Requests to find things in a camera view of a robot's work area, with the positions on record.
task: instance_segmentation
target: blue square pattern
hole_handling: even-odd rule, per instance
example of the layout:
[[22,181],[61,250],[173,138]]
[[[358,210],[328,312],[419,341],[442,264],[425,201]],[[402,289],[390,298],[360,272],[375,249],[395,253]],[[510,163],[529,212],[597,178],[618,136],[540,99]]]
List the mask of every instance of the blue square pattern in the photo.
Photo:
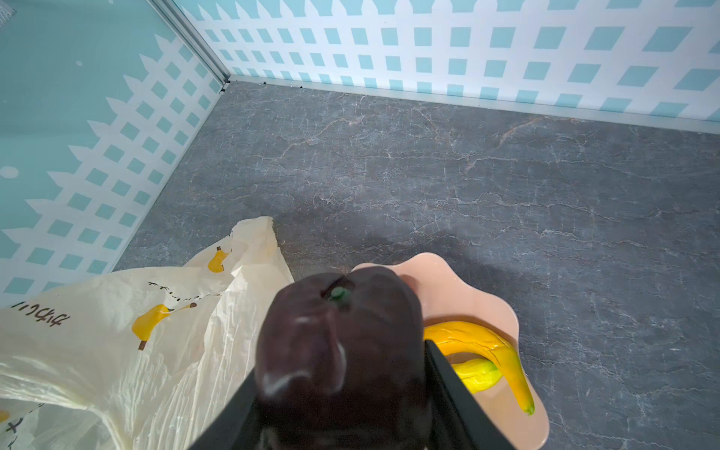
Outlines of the blue square pattern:
[[609,112],[625,112],[625,108],[632,102],[632,99],[618,99],[616,97],[608,97],[603,106],[600,107],[600,111]]
[[388,71],[400,72],[402,70],[400,68],[400,56],[386,56],[385,64],[387,65]]
[[415,28],[415,46],[430,47],[433,44],[433,29],[427,27]]
[[109,236],[105,240],[105,244],[103,244],[103,247],[109,248],[110,250],[117,250],[117,248],[120,247],[121,243],[122,243],[121,238],[118,238],[117,236]]
[[433,73],[433,59],[415,58],[415,70],[419,73]]
[[548,70],[550,70],[550,63],[531,61],[525,69],[523,78],[526,80],[544,80]]
[[507,61],[501,60],[488,60],[485,63],[485,76],[492,76],[494,78],[502,78],[505,73],[505,65]]
[[618,86],[643,87],[655,75],[658,67],[630,66],[618,81]]
[[358,55],[358,61],[360,62],[360,68],[372,70],[372,57],[370,55]]
[[461,84],[448,84],[448,95],[462,97],[462,89]]
[[78,268],[82,260],[82,256],[66,255],[59,267],[61,269],[75,270]]
[[337,28],[325,28],[325,37],[328,38],[328,44],[339,44],[340,35]]
[[174,139],[175,139],[175,142],[177,142],[178,144],[180,144],[180,145],[185,145],[185,143],[187,142],[187,140],[188,140],[189,138],[188,138],[188,135],[186,135],[186,134],[183,133],[182,131],[178,131],[178,132],[175,134],[175,138],[174,138]]
[[79,211],[84,211],[85,208],[88,207],[90,204],[90,197],[85,197],[82,194],[73,194],[73,196],[68,200],[68,206],[71,208],[75,208]]
[[172,164],[173,161],[175,161],[176,155],[175,153],[171,152],[170,150],[165,150],[165,153],[161,156],[161,160],[165,161],[168,164]]
[[687,103],[660,102],[650,112],[653,116],[677,117],[688,106]]
[[580,0],[550,0],[548,11],[561,11],[563,9],[575,9]]
[[153,170],[152,172],[150,172],[148,180],[150,180],[151,183],[160,184],[160,182],[163,181],[163,176],[164,175],[157,170]]
[[178,66],[175,66],[175,63],[168,64],[168,66],[165,68],[165,72],[167,72],[167,74],[173,80],[178,79],[178,77],[180,76],[180,69],[178,68]]
[[124,225],[126,227],[132,227],[132,224],[135,223],[137,218],[138,218],[138,216],[130,214],[129,212],[126,212],[120,218],[119,224]]
[[658,27],[647,44],[644,52],[672,52],[690,34],[692,27]]
[[535,40],[535,48],[554,50],[565,36],[565,27],[541,27]]
[[323,56],[319,53],[311,53],[310,59],[312,59],[312,63],[316,66],[325,67],[325,61],[323,60]]
[[525,91],[520,89],[518,96],[515,98],[516,102],[520,103],[535,103],[535,99],[538,96],[538,91]]
[[94,259],[90,266],[88,267],[88,272],[91,274],[98,274],[100,275],[102,271],[105,269],[105,266],[107,266],[107,262],[105,261],[98,261]]
[[182,85],[182,89],[185,90],[185,92],[187,92],[189,96],[191,96],[197,90],[197,86],[195,86],[192,81],[188,80],[185,81],[185,84]]
[[448,75],[464,75],[466,70],[467,59],[450,58],[448,61]]
[[130,185],[128,183],[125,183],[124,181],[117,180],[115,182],[115,185],[110,190],[113,191],[115,194],[124,197],[127,192],[130,191]]
[[105,180],[107,180],[107,174],[94,168],[90,171],[85,180],[90,181],[92,184],[96,184],[97,186],[102,186]]
[[720,122],[720,108],[716,109],[714,113],[710,114],[707,120],[711,120],[713,122]]
[[14,277],[10,280],[10,283],[5,287],[4,294],[24,294],[30,290],[34,279],[21,278],[19,276]]
[[170,131],[170,128],[172,128],[173,124],[165,117],[161,117],[156,126],[163,132],[168,132]]
[[153,94],[158,96],[161,99],[165,98],[165,95],[168,93],[168,88],[166,88],[160,81],[153,84],[153,88],[151,89]]
[[186,47],[185,45],[183,45],[182,48],[180,48],[180,51],[179,51],[178,53],[180,53],[180,56],[182,56],[182,58],[183,58],[186,62],[189,62],[190,59],[192,58],[192,52],[191,52],[190,49],[189,49],[188,47]]
[[381,28],[383,45],[397,45],[397,28]]
[[170,103],[170,108],[180,114],[182,110],[185,109],[185,103],[181,102],[180,99],[173,99]]
[[304,65],[304,63],[302,62],[302,58],[300,57],[300,54],[298,52],[290,52],[290,59],[292,59],[292,62],[297,64],[298,66]]
[[217,37],[217,35],[215,34],[214,31],[212,31],[212,30],[205,30],[205,32],[207,33],[207,36],[210,38],[211,41],[213,41],[213,42],[220,42],[220,39]]
[[264,62],[265,62],[265,57],[264,57],[263,54],[260,53],[259,51],[253,50],[253,56],[255,57],[255,59],[256,59],[259,63],[264,63]]
[[450,46],[451,47],[469,47],[470,46],[470,28],[469,27],[452,27],[450,29]]
[[272,37],[270,37],[270,33],[268,33],[267,29],[258,28],[258,34],[260,35],[260,39],[262,39],[263,42],[267,44],[272,44]]
[[687,72],[683,79],[675,85],[675,89],[682,89],[683,91],[704,91],[718,79],[718,77],[720,77],[720,71],[718,70],[694,68]]
[[480,98],[486,100],[497,100],[500,88],[491,88],[483,86],[480,88]]
[[132,200],[133,200],[135,203],[147,204],[149,199],[150,199],[150,194],[148,194],[148,193],[145,192],[145,191],[139,191],[139,192],[135,195],[135,198],[132,199]]
[[44,266],[45,264],[48,263],[50,258],[53,257],[54,253],[55,253],[54,250],[48,250],[46,248],[36,247],[35,250],[32,251],[30,256],[28,256],[25,261],[29,262],[29,263],[33,263],[33,264],[41,264]]
[[143,163],[137,158],[133,158],[130,164],[127,165],[127,170],[135,172],[136,174],[140,174],[140,172],[142,172],[144,168],[145,163]]
[[131,123],[126,123],[125,126],[122,127],[122,130],[120,130],[120,134],[130,140],[135,140],[139,133],[140,130]]
[[312,33],[312,30],[310,28],[300,28],[300,35],[302,36],[302,40],[305,41],[306,44],[317,44],[317,40],[315,40],[315,35]]
[[510,48],[515,37],[515,27],[495,27],[490,37],[491,48]]
[[418,81],[418,92],[423,92],[424,94],[432,94],[433,84],[428,83],[427,81]]
[[235,39],[235,36],[233,36],[233,34],[230,32],[230,30],[220,30],[220,32],[222,33],[223,36],[225,36],[225,39],[228,42],[237,42],[237,40]]
[[612,50],[625,27],[595,27],[585,44],[586,50]]
[[566,107],[566,108],[577,108],[577,105],[580,103],[580,99],[582,98],[582,95],[579,94],[560,94],[557,97],[557,102],[555,102],[556,107]]
[[158,150],[159,146],[160,144],[158,144],[157,141],[155,141],[153,138],[147,138],[143,143],[143,148],[150,153],[155,153],[155,150]]
[[200,118],[195,115],[195,113],[191,112],[188,114],[187,119],[185,119],[185,122],[188,122],[193,127],[196,127],[197,124],[200,123]]
[[286,44],[294,44],[294,40],[292,40],[290,31],[287,28],[278,28],[277,32],[280,35],[282,42],[285,42]]
[[102,219],[109,219],[112,217],[112,215],[115,213],[115,208],[110,206],[109,204],[101,204],[100,207],[97,209],[97,212],[95,212],[95,215],[97,217],[100,217]]
[[55,289],[58,286],[65,286],[64,283],[56,283],[56,282],[48,282],[45,287],[42,288],[43,292],[49,291],[51,289]]
[[348,68],[348,60],[342,53],[336,53],[333,55],[335,60],[335,66],[340,68]]
[[85,228],[82,233],[80,233],[80,236],[78,237],[78,240],[80,242],[92,244],[97,240],[97,237],[100,236],[99,231],[91,230],[90,228]]
[[575,64],[570,77],[567,79],[570,83],[590,83],[600,70],[600,64]]
[[238,29],[238,32],[240,33],[240,36],[243,38],[245,42],[252,43],[255,42],[253,40],[253,37],[250,36],[250,32],[246,30],[245,28]]
[[640,6],[642,0],[610,0],[607,9],[633,9]]
[[285,64],[285,61],[282,60],[282,56],[280,56],[280,52],[270,52],[270,56],[276,64]]
[[155,112],[154,108],[145,102],[140,103],[140,106],[135,111],[146,119],[150,119],[150,116]]
[[364,28],[351,28],[350,31],[355,45],[367,45],[367,33]]

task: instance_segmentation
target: wall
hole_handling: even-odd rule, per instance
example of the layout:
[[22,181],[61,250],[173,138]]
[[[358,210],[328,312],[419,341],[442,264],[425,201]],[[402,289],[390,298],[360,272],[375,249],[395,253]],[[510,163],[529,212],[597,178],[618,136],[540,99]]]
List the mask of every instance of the wall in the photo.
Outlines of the wall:
[[145,0],[6,0],[0,307],[112,270],[220,84]]
[[720,121],[716,0],[176,0],[238,75]]

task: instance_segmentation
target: gray marble floor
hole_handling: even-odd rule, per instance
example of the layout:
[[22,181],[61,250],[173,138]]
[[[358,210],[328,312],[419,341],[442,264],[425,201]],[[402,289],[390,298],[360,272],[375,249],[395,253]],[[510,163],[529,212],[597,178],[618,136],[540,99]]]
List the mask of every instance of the gray marble floor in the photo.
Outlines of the gray marble floor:
[[432,251],[507,300],[545,449],[720,448],[720,136],[234,83],[118,269],[270,215],[296,278]]

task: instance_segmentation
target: white dot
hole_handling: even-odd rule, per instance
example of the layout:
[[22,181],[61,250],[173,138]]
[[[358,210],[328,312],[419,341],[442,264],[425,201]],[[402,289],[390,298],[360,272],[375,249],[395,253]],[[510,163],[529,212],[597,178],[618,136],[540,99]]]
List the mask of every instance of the white dot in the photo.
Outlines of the white dot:
[[13,166],[5,166],[0,168],[0,176],[3,178],[17,178],[20,172]]

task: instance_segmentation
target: pink plate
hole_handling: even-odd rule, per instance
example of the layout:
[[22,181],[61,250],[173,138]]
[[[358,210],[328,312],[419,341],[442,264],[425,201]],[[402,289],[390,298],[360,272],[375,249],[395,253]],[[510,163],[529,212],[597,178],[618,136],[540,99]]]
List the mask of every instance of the pink plate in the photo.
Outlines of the pink plate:
[[[364,263],[353,270],[376,265]],[[518,349],[520,326],[513,308],[505,300],[463,282],[440,256],[420,253],[404,263],[385,267],[400,275],[418,295],[426,326],[450,320],[478,323],[502,335]],[[533,415],[520,409],[505,377],[474,395],[490,420],[518,450],[540,449],[550,432],[547,411],[530,380],[528,385],[535,400]]]

